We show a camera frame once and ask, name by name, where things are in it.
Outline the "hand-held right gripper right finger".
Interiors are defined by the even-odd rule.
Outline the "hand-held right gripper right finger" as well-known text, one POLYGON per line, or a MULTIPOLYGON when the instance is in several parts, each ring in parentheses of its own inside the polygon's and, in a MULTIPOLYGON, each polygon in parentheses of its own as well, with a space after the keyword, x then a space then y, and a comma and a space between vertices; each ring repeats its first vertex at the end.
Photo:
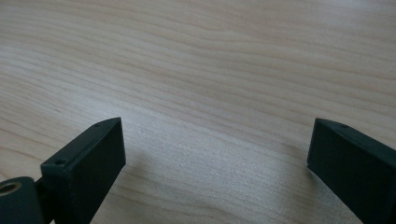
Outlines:
POLYGON ((396 150, 345 124, 316 119, 307 167, 363 224, 396 224, 396 150))

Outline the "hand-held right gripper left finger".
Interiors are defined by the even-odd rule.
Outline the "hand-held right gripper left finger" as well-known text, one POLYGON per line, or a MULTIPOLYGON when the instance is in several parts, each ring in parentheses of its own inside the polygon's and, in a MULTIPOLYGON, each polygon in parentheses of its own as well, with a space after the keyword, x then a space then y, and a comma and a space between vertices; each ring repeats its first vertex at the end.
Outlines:
POLYGON ((120 118, 93 124, 40 165, 56 224, 90 224, 126 164, 120 118))

